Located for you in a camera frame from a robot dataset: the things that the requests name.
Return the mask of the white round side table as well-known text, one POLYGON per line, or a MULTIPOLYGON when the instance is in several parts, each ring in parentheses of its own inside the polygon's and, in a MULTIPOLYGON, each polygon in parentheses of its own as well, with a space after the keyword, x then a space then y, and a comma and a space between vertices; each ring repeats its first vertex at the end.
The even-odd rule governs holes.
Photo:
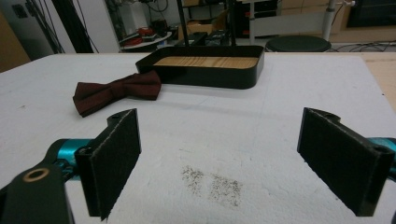
POLYGON ((146 52, 153 51, 158 45, 164 43, 170 36, 171 32, 166 32, 164 36, 158 34, 151 34, 142 36, 139 33, 133 33, 122 39, 120 44, 120 51, 125 52, 146 52))

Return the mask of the white metal pole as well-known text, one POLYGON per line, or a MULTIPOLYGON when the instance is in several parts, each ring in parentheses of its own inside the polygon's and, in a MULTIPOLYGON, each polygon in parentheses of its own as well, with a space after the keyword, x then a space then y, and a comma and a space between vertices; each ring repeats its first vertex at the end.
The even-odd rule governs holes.
POLYGON ((328 41, 332 29, 332 20, 335 15, 336 0, 329 0, 323 17, 322 38, 328 41))

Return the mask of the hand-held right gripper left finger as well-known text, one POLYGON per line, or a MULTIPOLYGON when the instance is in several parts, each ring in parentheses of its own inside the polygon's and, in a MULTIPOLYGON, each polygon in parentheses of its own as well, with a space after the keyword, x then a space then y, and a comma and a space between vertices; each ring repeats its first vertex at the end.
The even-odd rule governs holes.
POLYGON ((107 127, 75 152, 89 215, 110 215, 141 153, 137 110, 121 111, 107 127))

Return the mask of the black metal stand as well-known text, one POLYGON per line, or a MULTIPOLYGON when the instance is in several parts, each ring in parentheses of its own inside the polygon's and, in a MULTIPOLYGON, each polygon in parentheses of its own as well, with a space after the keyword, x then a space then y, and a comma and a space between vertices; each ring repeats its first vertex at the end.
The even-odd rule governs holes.
POLYGON ((185 22, 185 15, 184 15, 182 2, 181 2, 181 0, 176 0, 176 1, 177 1, 178 16, 179 16, 181 27, 182 27, 184 45, 185 45, 185 47, 189 47, 190 46, 189 35, 187 33, 187 25, 186 25, 186 22, 185 22))

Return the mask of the round black stool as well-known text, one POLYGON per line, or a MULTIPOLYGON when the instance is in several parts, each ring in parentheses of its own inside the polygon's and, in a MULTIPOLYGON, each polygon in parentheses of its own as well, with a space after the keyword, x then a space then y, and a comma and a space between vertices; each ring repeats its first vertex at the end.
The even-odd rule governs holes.
POLYGON ((324 52, 332 44, 317 36, 289 35, 269 40, 265 47, 273 52, 324 52))

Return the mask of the dark red bow tie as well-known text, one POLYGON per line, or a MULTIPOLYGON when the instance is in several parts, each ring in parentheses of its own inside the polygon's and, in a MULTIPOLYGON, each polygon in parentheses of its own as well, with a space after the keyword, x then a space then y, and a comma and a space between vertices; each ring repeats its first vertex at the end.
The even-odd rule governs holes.
POLYGON ((162 82, 155 71, 133 74, 107 84, 79 82, 73 96, 77 112, 87 117, 125 97, 155 101, 162 82))

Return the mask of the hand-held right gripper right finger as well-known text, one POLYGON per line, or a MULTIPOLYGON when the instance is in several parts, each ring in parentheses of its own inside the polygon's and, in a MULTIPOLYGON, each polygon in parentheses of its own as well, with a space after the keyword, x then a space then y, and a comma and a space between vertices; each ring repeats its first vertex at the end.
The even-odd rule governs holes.
POLYGON ((297 151, 357 217, 371 217, 385 182, 395 179, 393 138, 363 137, 326 111, 304 109, 297 151))

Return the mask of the cardboard box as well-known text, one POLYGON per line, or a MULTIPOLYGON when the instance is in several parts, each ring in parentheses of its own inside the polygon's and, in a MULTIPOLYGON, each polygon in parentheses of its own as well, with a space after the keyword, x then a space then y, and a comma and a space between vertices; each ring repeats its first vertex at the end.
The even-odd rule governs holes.
POLYGON ((223 10, 214 19, 189 20, 185 22, 188 35, 197 32, 204 32, 210 35, 214 31, 226 30, 226 21, 229 10, 223 10))

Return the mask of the black tray with wooden bottom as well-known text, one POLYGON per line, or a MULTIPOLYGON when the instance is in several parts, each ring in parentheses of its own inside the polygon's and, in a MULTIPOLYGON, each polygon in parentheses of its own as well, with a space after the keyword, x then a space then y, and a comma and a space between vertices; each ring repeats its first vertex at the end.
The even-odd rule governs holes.
POLYGON ((164 84, 245 90, 256 85, 263 64, 262 46, 194 46, 158 49, 135 66, 155 71, 164 84))

